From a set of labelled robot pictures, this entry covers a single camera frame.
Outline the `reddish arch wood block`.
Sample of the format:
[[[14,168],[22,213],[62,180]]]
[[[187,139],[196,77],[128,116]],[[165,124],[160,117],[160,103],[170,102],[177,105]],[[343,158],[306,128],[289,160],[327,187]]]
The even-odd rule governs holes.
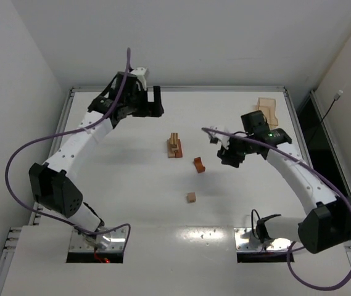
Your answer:
[[[194,158],[193,160],[193,164],[197,170],[198,173],[203,173],[205,172],[205,166],[204,164],[202,163],[202,159],[201,157],[196,157]]]

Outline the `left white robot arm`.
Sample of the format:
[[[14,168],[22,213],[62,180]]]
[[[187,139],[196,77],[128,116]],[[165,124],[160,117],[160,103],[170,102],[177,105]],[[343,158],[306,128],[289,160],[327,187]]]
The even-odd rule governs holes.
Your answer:
[[[129,115],[163,115],[160,87],[154,87],[154,100],[148,100],[147,73],[144,67],[130,73],[118,72],[88,106],[79,131],[72,133],[42,165],[31,166],[28,174],[35,202],[90,233],[103,227],[103,221],[84,202],[74,182],[83,162],[121,120]]]

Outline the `light long wood block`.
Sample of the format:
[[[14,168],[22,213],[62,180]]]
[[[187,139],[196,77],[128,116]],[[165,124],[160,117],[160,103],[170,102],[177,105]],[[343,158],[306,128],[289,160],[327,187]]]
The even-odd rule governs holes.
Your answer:
[[[167,156],[168,158],[175,158],[176,154],[171,148],[170,140],[167,139]]]

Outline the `small light wood cube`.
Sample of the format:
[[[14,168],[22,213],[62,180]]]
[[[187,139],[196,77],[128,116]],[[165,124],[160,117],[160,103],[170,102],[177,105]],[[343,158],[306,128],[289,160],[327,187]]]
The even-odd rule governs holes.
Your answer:
[[[188,203],[194,203],[196,201],[196,193],[195,192],[190,192],[186,196],[187,202]]]

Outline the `clear amber plastic box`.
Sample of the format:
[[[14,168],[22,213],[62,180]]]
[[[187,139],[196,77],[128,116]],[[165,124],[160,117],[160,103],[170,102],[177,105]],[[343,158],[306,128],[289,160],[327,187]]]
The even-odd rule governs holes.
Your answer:
[[[278,127],[278,119],[276,118],[276,99],[259,97],[254,110],[262,111],[271,130]]]

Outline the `reddish long wood block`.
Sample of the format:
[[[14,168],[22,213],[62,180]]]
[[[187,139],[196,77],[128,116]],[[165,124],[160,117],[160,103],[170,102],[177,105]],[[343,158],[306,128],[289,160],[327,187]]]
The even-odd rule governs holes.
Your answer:
[[[175,151],[175,157],[176,158],[182,158],[183,157],[183,151],[182,151],[182,146],[181,146],[181,139],[178,139],[176,148],[177,148],[177,150]]]

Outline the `striped zebrawood block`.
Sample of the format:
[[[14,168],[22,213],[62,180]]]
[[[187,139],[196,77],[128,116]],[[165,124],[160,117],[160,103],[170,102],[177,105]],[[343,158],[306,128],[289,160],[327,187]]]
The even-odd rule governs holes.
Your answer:
[[[176,147],[177,147],[178,133],[171,133],[170,140],[171,140],[171,142],[174,142],[176,144]]]

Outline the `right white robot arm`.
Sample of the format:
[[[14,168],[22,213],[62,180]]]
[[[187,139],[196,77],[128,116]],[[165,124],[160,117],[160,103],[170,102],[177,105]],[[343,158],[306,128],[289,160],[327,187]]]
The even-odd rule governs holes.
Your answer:
[[[261,155],[288,183],[303,206],[304,219],[272,214],[258,219],[256,238],[264,243],[279,237],[300,242],[310,253],[319,253],[351,240],[351,202],[345,203],[316,174],[304,168],[291,137],[281,128],[270,129],[261,111],[241,117],[246,136],[228,132],[210,135],[220,142],[221,163],[239,167],[247,155]]]

